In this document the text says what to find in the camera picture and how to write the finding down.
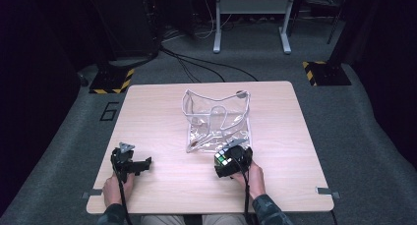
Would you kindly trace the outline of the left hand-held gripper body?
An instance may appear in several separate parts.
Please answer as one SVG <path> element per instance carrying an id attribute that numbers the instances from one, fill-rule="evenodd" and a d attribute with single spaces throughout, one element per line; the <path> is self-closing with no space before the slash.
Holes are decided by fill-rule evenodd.
<path id="1" fill-rule="evenodd" d="M 111 153 L 110 161 L 113 171 L 123 183 L 127 182 L 129 174 L 138 174 L 136 163 L 132 160 L 134 148 L 131 144 L 120 142 L 119 146 L 115 147 Z"/>

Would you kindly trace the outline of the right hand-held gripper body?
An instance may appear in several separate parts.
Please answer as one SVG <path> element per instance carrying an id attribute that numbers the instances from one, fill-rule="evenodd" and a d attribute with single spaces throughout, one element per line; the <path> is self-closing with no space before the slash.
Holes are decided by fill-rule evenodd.
<path id="1" fill-rule="evenodd" d="M 244 142 L 244 139 L 233 140 L 223 148 L 227 149 L 232 158 L 229 164 L 234 166 L 235 173 L 246 173 L 252 163 L 253 151 L 250 147 L 243 147 Z"/>

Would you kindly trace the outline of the multicoloured puzzle cube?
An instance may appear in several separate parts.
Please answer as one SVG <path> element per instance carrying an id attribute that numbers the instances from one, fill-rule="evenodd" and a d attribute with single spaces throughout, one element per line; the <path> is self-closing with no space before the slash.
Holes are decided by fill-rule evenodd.
<path id="1" fill-rule="evenodd" d="M 221 149 L 214 155 L 214 165 L 224 167 L 232 161 L 227 149 Z"/>

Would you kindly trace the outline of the clear plastic bag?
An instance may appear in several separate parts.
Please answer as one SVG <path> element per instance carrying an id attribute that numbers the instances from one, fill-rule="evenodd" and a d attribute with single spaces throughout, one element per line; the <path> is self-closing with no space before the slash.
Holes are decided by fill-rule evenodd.
<path id="1" fill-rule="evenodd" d="M 188 121 L 186 152 L 217 152 L 235 145 L 247 149 L 252 144 L 250 99 L 246 90 L 211 98 L 187 89 L 182 98 L 182 112 Z"/>

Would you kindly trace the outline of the person's right hand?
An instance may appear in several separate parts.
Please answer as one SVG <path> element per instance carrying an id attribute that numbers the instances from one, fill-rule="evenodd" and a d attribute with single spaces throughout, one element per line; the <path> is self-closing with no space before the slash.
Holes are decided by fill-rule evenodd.
<path id="1" fill-rule="evenodd" d="M 256 199 L 266 193 L 263 169 L 253 161 L 249 170 L 245 173 L 235 173 L 231 176 L 243 190 L 249 187 L 249 195 L 251 199 Z"/>

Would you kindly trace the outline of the person's left hand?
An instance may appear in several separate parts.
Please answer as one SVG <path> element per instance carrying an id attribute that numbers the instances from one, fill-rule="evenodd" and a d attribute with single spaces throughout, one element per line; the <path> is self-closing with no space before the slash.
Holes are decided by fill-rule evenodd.
<path id="1" fill-rule="evenodd" d="M 132 194 L 134 188 L 135 175 L 129 174 L 127 176 L 127 181 L 123 184 L 123 191 L 125 200 L 128 200 Z M 109 177 L 102 188 L 104 196 L 104 204 L 108 207 L 111 204 L 121 204 L 122 196 L 119 188 L 119 181 L 115 174 Z"/>

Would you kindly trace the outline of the person's legs in beige trousers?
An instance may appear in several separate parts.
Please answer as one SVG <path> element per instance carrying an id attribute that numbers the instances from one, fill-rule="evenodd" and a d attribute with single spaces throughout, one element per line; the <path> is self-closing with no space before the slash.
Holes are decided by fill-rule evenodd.
<path id="1" fill-rule="evenodd" d="M 186 225 L 182 215 L 144 215 L 141 225 Z M 247 225 L 241 214 L 209 214 L 202 216 L 202 225 Z"/>

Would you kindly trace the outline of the black base with striped edge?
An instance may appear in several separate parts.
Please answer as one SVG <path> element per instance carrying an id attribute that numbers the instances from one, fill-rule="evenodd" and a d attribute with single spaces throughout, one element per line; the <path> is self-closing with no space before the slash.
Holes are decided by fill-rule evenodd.
<path id="1" fill-rule="evenodd" d="M 324 61 L 302 63 L 311 86 L 351 85 L 340 66 L 332 66 Z"/>
<path id="2" fill-rule="evenodd" d="M 89 86 L 89 92 L 96 94 L 122 93 L 130 84 L 134 72 L 133 68 L 100 69 Z"/>

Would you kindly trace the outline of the dark equipment cabinet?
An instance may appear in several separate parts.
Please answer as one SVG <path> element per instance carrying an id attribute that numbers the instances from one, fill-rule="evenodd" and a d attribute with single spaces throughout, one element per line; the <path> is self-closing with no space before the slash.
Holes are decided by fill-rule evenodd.
<path id="1" fill-rule="evenodd" d="M 92 0 L 114 58 L 153 59 L 160 39 L 153 0 Z"/>

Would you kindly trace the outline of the grey metal table bracket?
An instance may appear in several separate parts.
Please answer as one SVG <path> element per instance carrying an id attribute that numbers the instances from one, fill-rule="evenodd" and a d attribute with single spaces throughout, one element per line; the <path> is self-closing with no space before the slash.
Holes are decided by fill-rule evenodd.
<path id="1" fill-rule="evenodd" d="M 316 187 L 316 192 L 319 195 L 331 196 L 332 198 L 335 198 L 335 199 L 341 198 L 341 195 L 339 192 L 333 191 L 332 189 L 329 189 L 329 188 Z"/>
<path id="2" fill-rule="evenodd" d="M 83 192 L 81 195 L 81 198 L 88 199 L 93 196 L 101 196 L 101 194 L 102 194 L 102 189 L 90 189 L 87 192 Z"/>

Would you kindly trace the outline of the white metal desk frame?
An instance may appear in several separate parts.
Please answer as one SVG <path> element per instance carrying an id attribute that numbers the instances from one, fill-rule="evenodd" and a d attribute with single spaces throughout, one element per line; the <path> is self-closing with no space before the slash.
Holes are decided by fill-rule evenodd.
<path id="1" fill-rule="evenodd" d="M 283 53 L 289 55 L 291 47 L 287 28 L 294 0 L 215 0 L 215 38 L 213 53 L 218 54 L 221 47 L 222 15 L 283 15 L 284 21 L 278 28 Z"/>

